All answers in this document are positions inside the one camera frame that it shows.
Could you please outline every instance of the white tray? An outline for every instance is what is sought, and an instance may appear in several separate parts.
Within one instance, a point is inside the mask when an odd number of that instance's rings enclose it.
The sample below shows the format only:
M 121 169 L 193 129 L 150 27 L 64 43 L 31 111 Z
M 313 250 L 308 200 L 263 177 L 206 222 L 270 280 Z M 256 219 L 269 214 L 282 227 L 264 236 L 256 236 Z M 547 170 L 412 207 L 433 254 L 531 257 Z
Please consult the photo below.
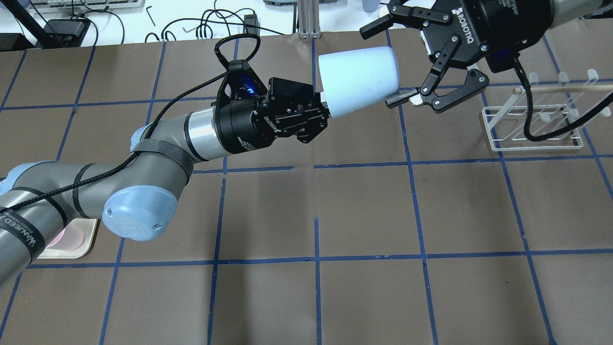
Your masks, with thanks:
M 94 243 L 94 234 L 96 233 L 96 229 L 98 228 L 98 223 L 100 220 L 98 219 L 75 219 L 70 224 L 75 227 L 78 227 L 83 232 L 83 243 L 79 248 L 75 250 L 56 250 L 56 249 L 45 249 L 38 258 L 41 259 L 57 259 L 57 258 L 65 258 L 65 259 L 76 259 L 84 256 L 89 252 L 91 245 Z

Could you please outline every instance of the electrical cable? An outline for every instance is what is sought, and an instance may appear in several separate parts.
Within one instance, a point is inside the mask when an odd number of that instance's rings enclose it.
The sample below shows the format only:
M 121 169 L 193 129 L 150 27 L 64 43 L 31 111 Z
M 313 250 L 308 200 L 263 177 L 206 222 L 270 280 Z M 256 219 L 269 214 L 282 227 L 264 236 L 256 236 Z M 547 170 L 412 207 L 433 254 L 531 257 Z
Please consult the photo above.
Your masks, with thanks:
M 232 16 L 235 16 L 235 17 L 238 18 L 238 20 L 241 21 L 241 23 L 243 23 L 243 25 L 245 25 L 245 21 L 238 15 L 238 12 L 240 12 L 242 10 L 251 10 L 254 14 L 256 13 L 255 10 L 248 9 L 248 8 L 240 9 L 240 10 L 238 10 L 236 12 L 233 12 L 233 11 L 230 11 L 230 10 L 224 10 L 224 9 L 213 9 L 213 10 L 208 9 L 208 10 L 206 10 L 206 11 L 204 11 L 202 13 L 202 17 L 201 17 L 202 22 L 201 22 L 200 26 L 198 26 L 198 28 L 200 28 L 202 25 L 208 25 L 208 22 L 210 21 L 209 18 L 211 17 L 211 15 L 215 14 L 218 18 L 221 18 L 221 19 L 224 20 L 224 24 L 226 24 L 226 28 L 228 30 L 228 36 L 230 36 L 230 35 L 232 35 L 232 33 L 230 32 L 230 24 L 232 24 L 232 23 L 229 23 L 227 21 L 227 19 L 232 17 Z M 204 16 L 207 14 L 207 12 L 210 12 L 210 13 L 208 14 L 207 19 L 205 20 Z M 220 12 L 228 12 L 230 14 L 227 15 L 227 16 L 224 16 Z
M 95 10 L 95 9 L 92 9 L 91 7 L 87 6 L 87 4 L 84 2 L 84 0 L 80 0 L 80 2 L 81 2 L 81 5 L 83 5 L 86 9 L 89 10 L 89 12 L 107 13 L 107 14 L 110 14 L 110 15 L 114 15 L 115 18 L 117 18 L 117 20 L 119 20 L 119 23 L 121 24 L 121 43 L 120 44 L 123 44 L 123 42 L 126 40 L 126 27 L 123 25 L 123 21 L 121 20 L 121 18 L 117 14 L 109 11 L 109 6 L 105 6 L 104 10 Z
M 576 130 L 577 128 L 583 126 L 588 121 L 593 119 L 596 115 L 598 115 L 601 111 L 603 111 L 603 109 L 606 108 L 608 105 L 613 103 L 613 93 L 611 93 L 609 96 L 605 97 L 604 100 L 598 103 L 594 108 L 588 111 L 585 115 L 578 118 L 571 124 L 566 125 L 560 128 L 559 130 L 555 130 L 550 133 L 535 136 L 535 135 L 532 135 L 530 131 L 530 126 L 532 125 L 532 115 L 534 113 L 534 102 L 532 98 L 532 89 L 530 86 L 530 82 L 528 81 L 528 77 L 526 76 L 526 72 L 524 71 L 524 68 L 522 67 L 522 64 L 518 58 L 515 59 L 515 73 L 517 74 L 524 90 L 526 91 L 526 100 L 528 101 L 528 113 L 526 114 L 526 123 L 524 124 L 524 136 L 526 137 L 526 139 L 530 141 L 535 141 L 535 142 L 545 141 L 545 140 L 556 138 L 557 136 L 566 134 L 572 130 Z
M 292 33 L 298 32 L 298 5 L 294 4 L 294 19 L 292 20 Z
M 165 36 L 164 36 L 164 39 L 165 39 L 167 42 L 168 42 L 168 41 L 170 41 L 170 40 L 168 39 L 168 34 L 171 34 L 171 35 L 172 35 L 172 38 L 173 38 L 175 41 L 177 40 L 177 37 L 175 36 L 175 34 L 174 34 L 174 33 L 172 33 L 170 30 L 167 30 L 167 31 L 166 31 L 166 33 L 165 33 Z
M 249 56 L 245 59 L 246 61 L 249 61 L 250 59 L 252 59 L 255 54 L 257 53 L 259 47 L 260 47 L 260 37 L 258 35 L 255 34 L 250 34 L 250 33 L 243 33 L 243 34 L 238 34 L 238 35 L 233 35 L 233 36 L 229 36 L 226 37 L 224 39 L 219 40 L 216 44 L 215 44 L 215 54 L 217 55 L 219 61 L 221 62 L 222 59 L 220 57 L 223 57 L 223 59 L 225 59 L 225 57 L 223 56 L 223 54 L 221 54 L 220 48 L 222 45 L 233 41 L 235 39 L 239 39 L 239 38 L 245 38 L 245 37 L 250 37 L 256 40 L 256 46 L 255 48 L 253 48 L 253 51 L 251 52 L 251 54 L 249 54 Z M 164 108 L 162 108 L 162 110 L 159 112 L 158 116 L 151 122 L 151 124 L 149 125 L 147 132 L 145 133 L 145 136 L 143 137 L 143 139 L 149 139 L 151 137 L 151 135 L 153 134 L 153 131 L 155 130 L 155 128 L 157 127 L 158 123 L 160 122 L 160 120 L 162 119 L 162 116 L 164 116 L 164 114 L 168 111 L 168 109 L 170 109 L 170 107 L 172 107 L 175 103 L 179 102 L 179 100 L 181 98 L 184 98 L 185 96 L 188 96 L 191 93 L 194 93 L 197 90 L 200 90 L 201 88 L 204 88 L 208 85 L 211 85 L 212 83 L 216 82 L 219 79 L 222 79 L 225 75 L 227 74 L 227 71 L 210 79 L 207 80 L 206 82 L 197 85 L 195 87 L 192 87 L 191 89 L 182 92 L 181 94 L 179 94 L 178 96 L 174 97 L 172 100 L 170 100 L 170 102 L 168 102 Z M 118 166 L 116 166 L 115 168 L 107 171 L 107 172 L 103 172 L 100 175 L 96 175 L 94 177 L 90 177 L 89 179 L 83 180 L 81 182 L 77 182 L 75 184 L 71 184 L 71 185 L 67 185 L 65 187 L 62 188 L 58 188 L 56 190 L 52 190 L 50 192 L 41 194 L 39 196 L 35 196 L 31 199 L 22 201 L 20 203 L 17 203 L 13 206 L 9 206 L 9 207 L 5 207 L 4 209 L 0 210 L 0 214 L 8 211 L 8 210 L 13 210 L 16 211 L 18 209 L 21 209 L 23 207 L 29 206 L 31 204 L 37 203 L 39 201 L 42 201 L 44 199 L 48 199 L 51 198 L 53 196 L 56 196 L 58 194 L 62 194 L 62 193 L 66 193 L 70 190 L 82 187 L 84 185 L 88 185 L 88 184 L 92 184 L 94 182 L 98 182 L 100 180 L 106 179 L 108 177 L 111 177 L 115 174 L 117 174 L 118 172 L 122 171 L 123 169 L 125 169 L 127 166 L 129 166 L 137 157 L 138 155 L 140 155 L 140 152 L 134 152 L 132 153 L 128 159 L 126 159 L 122 164 L 119 164 Z
M 19 22 L 19 20 L 15 18 L 15 21 L 17 22 L 17 25 L 19 25 L 19 28 L 21 29 L 21 33 L 23 34 L 23 37 L 26 37 L 26 32 L 23 31 L 23 26 L 21 26 L 21 23 Z
M 158 42 L 160 42 L 158 34 L 156 34 L 156 33 L 148 33 L 147 36 L 145 36 L 145 43 L 147 43 L 147 39 L 149 38 L 149 36 L 155 37 L 155 39 L 157 39 Z
M 98 25 L 96 25 L 96 23 L 94 23 L 91 19 L 89 19 L 88 17 L 86 17 L 87 14 L 90 14 L 92 11 L 87 11 L 81 14 L 76 14 L 75 12 L 72 12 L 70 14 L 70 20 L 72 21 L 73 18 L 82 18 L 87 20 L 90 24 L 92 24 L 94 26 L 94 29 L 96 30 L 96 38 L 94 40 L 94 44 L 92 45 L 93 47 L 95 47 L 98 44 L 98 37 L 100 35 L 100 32 L 98 30 Z
M 168 27 L 170 25 L 172 25 L 172 24 L 174 24 L 174 23 L 176 23 L 178 21 L 182 21 L 182 20 L 197 20 L 197 21 L 200 21 L 200 18 L 179 18 L 179 19 L 175 19 L 175 20 L 171 21 L 170 23 L 166 24 L 166 26 L 164 27 L 162 32 L 166 31 L 166 29 L 168 29 Z M 222 21 L 212 21 L 212 20 L 210 20 L 209 23 L 213 23 L 213 24 L 225 24 Z M 271 32 L 271 33 L 277 34 L 277 35 L 285 35 L 284 33 L 280 33 L 279 31 L 263 28 L 263 27 L 257 26 L 257 25 L 243 24 L 243 23 L 228 23 L 228 24 L 230 24 L 230 25 L 244 25 L 244 26 L 247 26 L 248 28 L 256 28 L 256 29 L 268 31 L 268 32 Z

